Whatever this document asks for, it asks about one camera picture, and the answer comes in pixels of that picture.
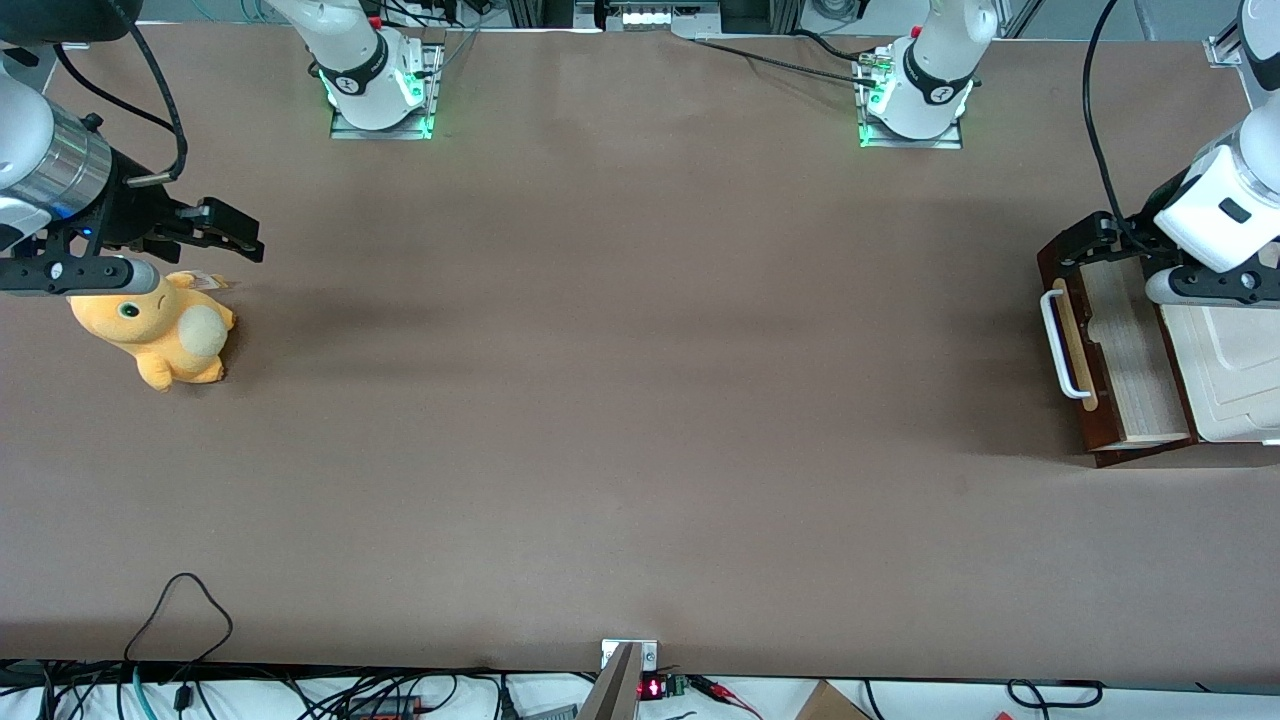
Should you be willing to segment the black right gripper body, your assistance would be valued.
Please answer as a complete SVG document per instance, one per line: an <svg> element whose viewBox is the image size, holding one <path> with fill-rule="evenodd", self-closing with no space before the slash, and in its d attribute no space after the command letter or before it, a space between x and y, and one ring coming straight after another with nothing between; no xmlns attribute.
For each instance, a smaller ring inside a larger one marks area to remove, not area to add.
<svg viewBox="0 0 1280 720"><path fill-rule="evenodd" d="M45 249L77 258L105 250L129 250L164 261L180 259L183 246L206 247L209 237L182 215L191 206L170 199L160 184L134 188L127 181L146 169L127 155L111 151L108 182L87 209L56 220L45 231Z"/></svg>

